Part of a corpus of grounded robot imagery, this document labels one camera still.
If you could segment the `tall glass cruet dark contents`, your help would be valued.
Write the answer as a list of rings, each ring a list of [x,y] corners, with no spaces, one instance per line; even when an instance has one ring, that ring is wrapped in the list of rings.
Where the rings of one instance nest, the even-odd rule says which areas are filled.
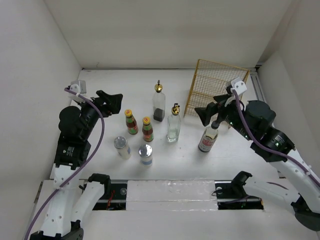
[[[160,80],[154,86],[155,93],[152,98],[153,104],[153,119],[158,122],[162,122],[165,118],[165,108],[166,108],[166,96],[162,92],[163,86]]]

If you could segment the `dark vinegar bottle black cap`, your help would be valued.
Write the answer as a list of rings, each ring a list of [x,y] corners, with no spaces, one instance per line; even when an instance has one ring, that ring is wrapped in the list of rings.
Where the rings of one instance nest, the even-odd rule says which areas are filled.
[[[198,149],[201,152],[208,153],[214,143],[216,142],[218,138],[218,128],[220,124],[216,121],[213,121],[210,126],[207,126],[202,134],[202,137],[200,139],[200,142],[198,144]]]

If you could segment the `clear glass cruet gold spout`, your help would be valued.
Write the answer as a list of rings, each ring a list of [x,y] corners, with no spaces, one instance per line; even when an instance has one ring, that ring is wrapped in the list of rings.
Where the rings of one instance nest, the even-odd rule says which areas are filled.
[[[167,119],[167,141],[177,142],[181,129],[180,105],[175,103],[171,108],[171,115]]]

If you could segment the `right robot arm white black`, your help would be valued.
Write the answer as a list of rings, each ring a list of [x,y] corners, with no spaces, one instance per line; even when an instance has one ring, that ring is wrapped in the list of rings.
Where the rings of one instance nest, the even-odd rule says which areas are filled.
[[[242,199],[253,196],[273,202],[287,210],[304,227],[320,230],[320,179],[303,161],[294,159],[294,143],[282,131],[272,126],[276,113],[260,100],[246,105],[238,98],[227,103],[229,94],[214,96],[206,107],[196,107],[202,124],[218,128],[227,122],[246,140],[250,148],[265,162],[276,168],[294,186],[287,189],[277,183],[260,181],[252,174],[241,171],[226,188]]]

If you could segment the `white shaker silver lid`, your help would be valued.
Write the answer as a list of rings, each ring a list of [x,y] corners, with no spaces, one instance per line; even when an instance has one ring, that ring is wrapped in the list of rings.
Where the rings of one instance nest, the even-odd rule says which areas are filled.
[[[131,148],[125,137],[123,136],[116,137],[114,139],[114,147],[116,148],[119,156],[122,159],[128,160],[131,157]]]
[[[141,145],[139,147],[138,154],[142,165],[150,167],[153,164],[153,149],[150,145]]]

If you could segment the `chili sauce bottle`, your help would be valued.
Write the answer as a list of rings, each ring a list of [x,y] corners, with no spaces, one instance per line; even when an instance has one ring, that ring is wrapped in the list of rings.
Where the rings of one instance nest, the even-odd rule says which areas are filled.
[[[124,115],[125,115],[125,123],[126,123],[128,132],[131,135],[137,134],[139,129],[138,129],[137,121],[133,116],[132,110],[131,109],[126,109],[124,111]]]
[[[143,139],[146,142],[153,141],[153,139],[154,139],[154,131],[153,131],[153,127],[152,127],[150,118],[148,116],[145,116],[142,119],[142,123],[143,123],[143,126],[142,126]]]

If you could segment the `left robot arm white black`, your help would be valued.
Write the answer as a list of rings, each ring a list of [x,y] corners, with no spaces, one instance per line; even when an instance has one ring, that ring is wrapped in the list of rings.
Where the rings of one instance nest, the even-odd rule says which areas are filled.
[[[89,143],[97,121],[105,128],[105,118],[121,111],[123,95],[96,92],[96,98],[86,98],[71,90],[78,106],[65,107],[59,114],[58,128],[60,135],[54,158],[53,192],[44,201],[33,217],[26,240],[81,240],[84,237],[84,224],[100,198],[111,194],[109,175],[94,173],[84,186],[78,200],[78,183],[83,168],[98,151],[104,131],[93,151]]]

